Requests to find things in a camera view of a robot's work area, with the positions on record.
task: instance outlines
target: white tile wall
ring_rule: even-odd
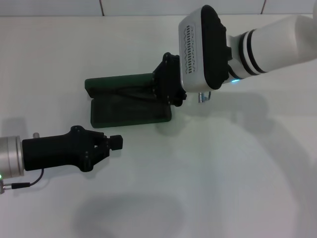
[[[315,0],[267,0],[264,14],[312,13]]]
[[[205,4],[219,14],[258,14],[264,0],[102,0],[105,15],[186,15]]]
[[[100,16],[99,0],[0,0],[0,16]]]

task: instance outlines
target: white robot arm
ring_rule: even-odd
[[[186,92],[216,90],[235,79],[314,60],[317,2],[313,18],[293,15],[238,36],[225,35],[217,13],[206,5],[179,24],[179,46]]]

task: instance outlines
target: black ring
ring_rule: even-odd
[[[244,37],[246,36],[247,32],[243,33],[240,37],[240,40],[239,40],[239,45],[238,45],[238,48],[239,48],[239,56],[240,56],[240,60],[241,60],[241,63],[244,67],[244,69],[250,74],[250,75],[258,75],[257,73],[254,73],[250,67],[248,66],[248,63],[246,61],[246,59],[244,58],[244,54],[243,54],[243,40],[244,40]]]
[[[251,64],[253,65],[253,67],[254,67],[258,72],[260,72],[260,73],[266,73],[264,70],[262,70],[262,69],[258,66],[258,64],[257,64],[257,62],[256,62],[256,60],[255,60],[255,58],[254,58],[254,56],[253,56],[253,53],[252,53],[251,37],[252,37],[252,33],[253,33],[254,31],[255,31],[255,30],[250,31],[250,33],[248,34],[248,37],[247,37],[247,51],[248,51],[248,56],[249,56],[249,58],[250,58]]]
[[[236,78],[236,79],[243,79],[243,78],[240,78],[238,75],[236,75],[236,73],[235,72],[233,72],[233,69],[231,68],[231,66],[230,65],[228,65],[228,67],[229,67],[229,73],[231,74],[231,76],[232,77],[234,77],[234,78]]]

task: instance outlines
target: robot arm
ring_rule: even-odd
[[[317,58],[317,2],[314,17],[286,17],[238,36],[225,34],[206,5],[179,24],[181,84],[186,92],[219,89],[244,79]]]
[[[72,126],[65,135],[20,141],[19,136],[0,138],[0,194],[6,189],[30,187],[43,175],[43,169],[63,165],[74,165],[82,172],[89,172],[94,165],[109,156],[111,150],[122,149],[121,135],[107,137],[102,132]],[[3,179],[24,175],[24,170],[42,169],[34,183],[4,184]]]

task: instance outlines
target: dark green block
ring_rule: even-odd
[[[91,124],[94,128],[159,123],[171,120],[169,105],[149,103],[108,93],[122,87],[146,86],[152,83],[152,74],[92,78],[85,81],[85,89],[93,98]],[[139,96],[139,92],[129,91]]]

